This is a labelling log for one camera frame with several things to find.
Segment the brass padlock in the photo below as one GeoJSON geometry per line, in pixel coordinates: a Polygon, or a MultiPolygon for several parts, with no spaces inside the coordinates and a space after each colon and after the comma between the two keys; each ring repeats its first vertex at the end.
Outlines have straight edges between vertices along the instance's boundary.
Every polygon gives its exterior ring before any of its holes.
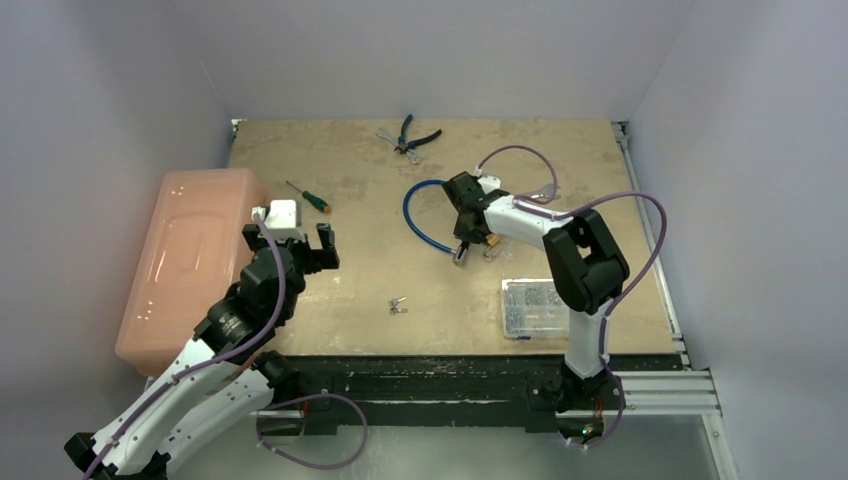
{"type": "Polygon", "coordinates": [[[497,234],[489,234],[485,240],[485,249],[483,251],[483,258],[487,262],[493,261],[498,253],[498,244],[501,242],[501,236],[497,234]]]}

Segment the blue cable lock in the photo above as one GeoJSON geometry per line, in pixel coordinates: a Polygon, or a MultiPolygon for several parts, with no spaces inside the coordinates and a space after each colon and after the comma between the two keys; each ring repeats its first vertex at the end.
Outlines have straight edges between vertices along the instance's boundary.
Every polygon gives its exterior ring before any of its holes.
{"type": "Polygon", "coordinates": [[[459,239],[453,232],[457,212],[443,192],[444,185],[445,181],[440,179],[427,179],[414,183],[403,196],[401,216],[406,227],[417,240],[430,250],[449,257],[455,266],[460,267],[467,262],[470,244],[459,239]],[[438,192],[443,197],[443,215],[440,220],[436,220],[434,212],[424,214],[421,203],[424,200],[422,192],[438,192]]]}

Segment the pair of silver keys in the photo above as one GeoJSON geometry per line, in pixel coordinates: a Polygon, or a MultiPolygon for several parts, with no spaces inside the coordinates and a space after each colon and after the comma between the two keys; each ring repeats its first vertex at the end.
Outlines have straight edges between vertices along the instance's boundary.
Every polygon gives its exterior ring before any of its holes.
{"type": "Polygon", "coordinates": [[[408,309],[407,309],[407,308],[405,308],[405,307],[402,305],[402,303],[403,303],[405,300],[406,300],[406,297],[405,297],[405,296],[402,296],[402,297],[399,297],[399,298],[391,299],[391,300],[388,302],[388,304],[389,304],[389,313],[390,313],[391,315],[397,315],[397,314],[407,313],[407,312],[408,312],[408,309]]]}

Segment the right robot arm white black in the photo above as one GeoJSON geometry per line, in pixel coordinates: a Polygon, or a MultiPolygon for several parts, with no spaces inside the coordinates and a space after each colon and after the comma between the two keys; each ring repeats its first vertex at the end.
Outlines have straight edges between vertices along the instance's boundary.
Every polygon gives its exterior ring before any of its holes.
{"type": "Polygon", "coordinates": [[[491,235],[542,251],[559,298],[569,309],[569,343],[561,392],[576,407],[596,399],[608,371],[608,317],[630,268],[596,210],[557,212],[530,205],[480,177],[461,172],[442,189],[457,212],[454,236],[483,244],[491,235]]]}

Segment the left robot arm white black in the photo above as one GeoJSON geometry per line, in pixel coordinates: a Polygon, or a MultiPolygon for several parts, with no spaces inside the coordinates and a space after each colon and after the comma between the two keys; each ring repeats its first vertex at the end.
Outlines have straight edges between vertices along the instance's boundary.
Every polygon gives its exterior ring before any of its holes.
{"type": "Polygon", "coordinates": [[[292,318],[306,276],[340,265],[331,226],[316,229],[318,249],[264,223],[244,227],[251,262],[176,359],[115,420],[66,442],[85,478],[166,479],[252,412],[295,402],[303,392],[299,372],[264,346],[292,318]]]}

